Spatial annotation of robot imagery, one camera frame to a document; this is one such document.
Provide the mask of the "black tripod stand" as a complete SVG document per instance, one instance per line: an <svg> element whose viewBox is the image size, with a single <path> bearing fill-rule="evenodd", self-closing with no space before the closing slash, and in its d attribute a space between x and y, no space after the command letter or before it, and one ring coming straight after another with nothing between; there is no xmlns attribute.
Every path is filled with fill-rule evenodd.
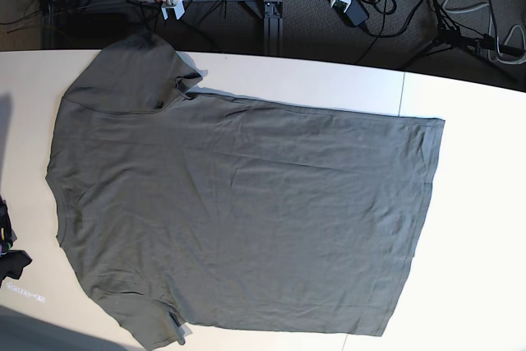
<svg viewBox="0 0 526 351"><path fill-rule="evenodd" d="M405 61L399 69L405 71L418 61L445 53L459 50L461 53L481 62L485 67L501 75L506 81L517 84L519 79L503 68L525 64L525 47L510 46L509 42L515 31L519 31L521 39L525 39L525 28L521 25L510 27L507 36L501 38L496 24L496 13L492 0L473 3L464 7L449 8L450 0L427 0L436 19L436 35L433 39L411 58ZM487 32L482 33L466 26L453 18L454 15L467 15L487 9Z"/></svg>

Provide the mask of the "grey-green T-shirt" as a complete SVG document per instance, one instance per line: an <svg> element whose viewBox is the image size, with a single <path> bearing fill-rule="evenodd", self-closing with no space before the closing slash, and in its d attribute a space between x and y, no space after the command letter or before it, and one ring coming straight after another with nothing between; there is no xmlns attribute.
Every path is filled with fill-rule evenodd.
<svg viewBox="0 0 526 351"><path fill-rule="evenodd" d="M148 350L182 325L380 336L445 123L197 93L159 36L103 49L58 109L46 180L85 294Z"/></svg>

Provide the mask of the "black power adapter brick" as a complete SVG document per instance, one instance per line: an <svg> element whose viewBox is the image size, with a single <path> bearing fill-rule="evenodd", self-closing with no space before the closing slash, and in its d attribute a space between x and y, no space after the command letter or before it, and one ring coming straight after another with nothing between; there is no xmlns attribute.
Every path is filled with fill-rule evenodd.
<svg viewBox="0 0 526 351"><path fill-rule="evenodd" d="M353 0L344 12L344 23L350 27L358 27L369 19L367 9L360 0Z"/></svg>

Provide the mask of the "aluminium table leg profile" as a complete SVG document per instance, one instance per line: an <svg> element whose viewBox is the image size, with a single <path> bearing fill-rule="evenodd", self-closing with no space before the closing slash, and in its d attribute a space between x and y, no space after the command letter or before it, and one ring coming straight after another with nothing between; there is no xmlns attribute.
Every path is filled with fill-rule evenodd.
<svg viewBox="0 0 526 351"><path fill-rule="evenodd" d="M266 56L283 56L284 0L262 0L264 53Z"/></svg>

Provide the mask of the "black cloth pile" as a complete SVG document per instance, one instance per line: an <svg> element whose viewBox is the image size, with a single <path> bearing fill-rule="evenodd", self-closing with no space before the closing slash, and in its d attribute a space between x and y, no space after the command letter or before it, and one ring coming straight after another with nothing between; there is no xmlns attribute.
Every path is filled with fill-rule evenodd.
<svg viewBox="0 0 526 351"><path fill-rule="evenodd" d="M32 258L25 251L13 248L15 241L7 203L1 199L1 283L5 278L19 279L23 270L32 263Z"/></svg>

